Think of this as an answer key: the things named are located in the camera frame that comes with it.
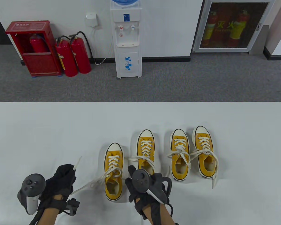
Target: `black glove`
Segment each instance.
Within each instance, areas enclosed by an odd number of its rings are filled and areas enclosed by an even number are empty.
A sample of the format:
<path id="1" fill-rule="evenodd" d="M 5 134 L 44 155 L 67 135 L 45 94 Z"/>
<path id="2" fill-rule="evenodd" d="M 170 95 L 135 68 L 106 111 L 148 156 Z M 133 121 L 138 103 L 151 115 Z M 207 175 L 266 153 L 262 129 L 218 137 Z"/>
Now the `black glove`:
<path id="1" fill-rule="evenodd" d="M 73 192 L 73 183 L 76 180 L 74 166 L 66 164 L 59 166 L 50 179 L 46 180 L 46 188 L 40 196 L 38 210 L 55 208 L 61 213 L 67 206 L 69 195 Z M 61 194 L 62 200 L 55 200 L 53 196 Z"/>
<path id="2" fill-rule="evenodd" d="M 128 172 L 130 176 L 132 177 L 133 173 L 136 171 L 136 168 L 134 166 L 129 166 L 128 167 Z M 156 180 L 156 176 L 161 176 L 159 173 L 155 173 L 151 175 L 152 180 Z M 151 207 L 151 217 L 153 224 L 160 224 L 160 203 L 153 198 L 151 195 L 147 193 L 140 193 L 138 192 L 135 187 L 132 184 L 132 180 L 130 178 L 127 178 L 125 180 L 125 184 L 130 192 L 129 196 L 129 202 L 132 202 L 134 200 L 135 203 L 135 209 L 136 211 L 143 217 L 144 220 L 147 219 L 143 212 L 143 208 L 145 206 L 150 205 Z M 162 191 L 166 192 L 164 184 L 162 184 Z"/>

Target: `canvas shoe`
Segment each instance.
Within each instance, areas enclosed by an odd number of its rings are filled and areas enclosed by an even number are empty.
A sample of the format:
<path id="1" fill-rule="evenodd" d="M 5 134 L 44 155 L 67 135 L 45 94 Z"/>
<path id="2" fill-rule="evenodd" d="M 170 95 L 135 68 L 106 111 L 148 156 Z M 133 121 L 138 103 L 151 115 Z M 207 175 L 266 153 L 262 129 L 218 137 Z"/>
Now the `canvas shoe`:
<path id="1" fill-rule="evenodd" d="M 74 191 L 71 195 L 81 191 L 86 187 L 96 188 L 105 184 L 105 194 L 110 201 L 118 200 L 123 191 L 122 174 L 125 166 L 124 153 L 118 143 L 112 143 L 105 152 L 104 157 L 104 174 L 87 183 L 83 187 Z"/>
<path id="2" fill-rule="evenodd" d="M 214 154 L 211 136 L 205 127 L 198 126 L 194 129 L 192 138 L 196 151 L 190 154 L 191 159 L 198 157 L 201 176 L 212 178 L 212 188 L 214 188 L 219 165 L 218 158 Z"/>
<path id="3" fill-rule="evenodd" d="M 151 175 L 157 173 L 155 140 L 151 131 L 144 130 L 141 132 L 136 143 L 136 151 L 132 151 L 132 157 L 129 160 L 137 162 L 137 165 L 135 165 L 137 169 L 144 169 Z"/>
<path id="4" fill-rule="evenodd" d="M 183 130 L 175 130 L 170 139 L 172 176 L 177 181 L 184 181 L 191 168 L 189 157 L 189 139 Z"/>

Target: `fire extinguisher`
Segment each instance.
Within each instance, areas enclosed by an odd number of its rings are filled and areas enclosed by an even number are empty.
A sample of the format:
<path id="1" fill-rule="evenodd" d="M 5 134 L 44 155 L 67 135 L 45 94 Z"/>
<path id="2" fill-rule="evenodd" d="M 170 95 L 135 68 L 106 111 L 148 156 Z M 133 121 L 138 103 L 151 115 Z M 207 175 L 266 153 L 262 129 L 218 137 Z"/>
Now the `fire extinguisher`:
<path id="1" fill-rule="evenodd" d="M 206 46 L 209 44 L 209 40 L 212 36 L 212 33 L 213 33 L 217 20 L 218 20 L 217 13 L 214 11 L 210 12 L 207 23 L 206 23 L 201 45 Z"/>
<path id="2" fill-rule="evenodd" d="M 82 31 L 79 31 L 77 34 L 73 34 L 73 35 L 69 36 L 69 37 L 71 37 L 70 45 L 71 45 L 71 49 L 72 49 L 73 55 L 75 57 L 75 60 L 77 62 L 79 72 L 82 74 L 88 74 L 89 72 L 91 72 L 92 68 L 90 66 L 90 62 L 89 62 L 89 58 L 88 58 L 88 55 L 87 55 L 87 52 L 85 49 L 84 41 L 82 38 L 77 37 L 77 35 L 79 33 L 82 33 L 83 36 L 85 37 L 85 40 L 89 47 L 90 54 L 92 56 L 92 51 L 90 49 L 88 40 Z"/>
<path id="3" fill-rule="evenodd" d="M 57 51 L 58 57 L 61 62 L 61 66 L 65 71 L 66 76 L 72 77 L 78 74 L 75 58 L 73 56 L 70 43 L 62 38 L 67 38 L 67 36 L 61 36 L 56 39 L 55 49 Z"/>
<path id="4" fill-rule="evenodd" d="M 246 10 L 243 10 L 242 13 L 238 15 L 237 21 L 234 23 L 234 27 L 231 30 L 227 46 L 231 48 L 235 48 L 239 44 L 239 40 L 244 28 L 247 25 L 247 22 L 250 19 L 250 15 Z"/>
<path id="5" fill-rule="evenodd" d="M 49 52 L 47 43 L 42 36 L 33 34 L 29 41 L 35 53 Z"/>

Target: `red fire extinguisher box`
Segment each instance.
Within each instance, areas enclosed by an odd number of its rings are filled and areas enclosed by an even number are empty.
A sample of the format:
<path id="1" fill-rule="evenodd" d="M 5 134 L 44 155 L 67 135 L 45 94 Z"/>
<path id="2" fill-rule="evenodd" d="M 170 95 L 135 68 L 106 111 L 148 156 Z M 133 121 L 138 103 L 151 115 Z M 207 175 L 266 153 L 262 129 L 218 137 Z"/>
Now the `red fire extinguisher box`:
<path id="1" fill-rule="evenodd" d="M 31 76 L 62 74 L 50 21 L 12 22 L 5 33 L 11 35 Z"/>

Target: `hand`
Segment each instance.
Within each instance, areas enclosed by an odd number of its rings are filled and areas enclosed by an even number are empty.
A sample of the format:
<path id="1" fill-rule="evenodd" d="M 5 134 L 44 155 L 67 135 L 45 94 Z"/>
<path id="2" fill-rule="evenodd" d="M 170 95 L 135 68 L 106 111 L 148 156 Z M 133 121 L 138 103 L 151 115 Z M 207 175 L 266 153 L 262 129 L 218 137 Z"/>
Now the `hand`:
<path id="1" fill-rule="evenodd" d="M 128 167 L 128 172 L 130 174 L 130 176 L 132 177 L 133 173 L 136 171 L 136 168 L 134 166 L 129 166 Z M 151 195 L 147 194 L 147 193 L 140 193 L 138 192 L 135 187 L 132 184 L 132 180 L 130 178 L 127 178 L 125 180 L 125 184 L 130 192 L 130 196 L 129 196 L 129 201 L 132 202 L 133 200 L 136 200 L 137 198 L 139 198 L 145 206 L 149 205 L 152 202 L 157 202 Z"/>
<path id="2" fill-rule="evenodd" d="M 46 180 L 46 188 L 41 198 L 47 199 L 58 194 L 63 195 L 64 198 L 68 198 L 73 192 L 73 183 L 76 180 L 73 168 L 74 166 L 71 164 L 59 166 L 53 177 Z"/>

